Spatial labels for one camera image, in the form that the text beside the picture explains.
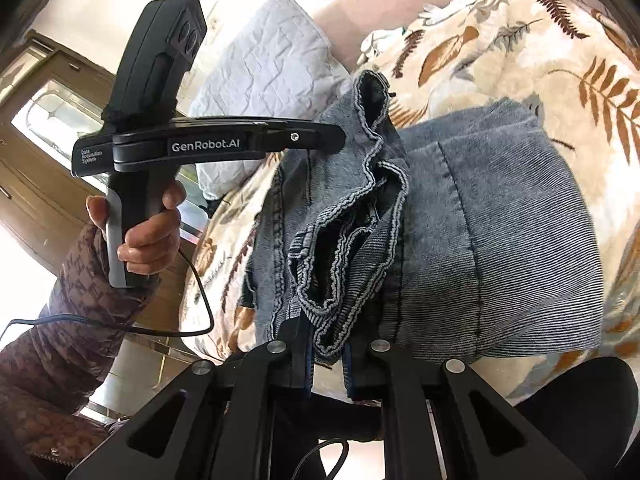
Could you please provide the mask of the brown patterned sleeve forearm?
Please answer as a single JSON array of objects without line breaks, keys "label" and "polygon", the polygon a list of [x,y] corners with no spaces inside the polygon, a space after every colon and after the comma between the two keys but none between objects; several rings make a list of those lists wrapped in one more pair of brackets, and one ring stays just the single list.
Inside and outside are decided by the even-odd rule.
[{"label": "brown patterned sleeve forearm", "polygon": [[1,418],[34,462],[73,467],[108,437],[107,426],[79,413],[122,345],[115,325],[131,326],[159,282],[112,287],[101,231],[93,224],[82,229],[41,313],[76,314],[94,323],[38,325],[1,351]]}]

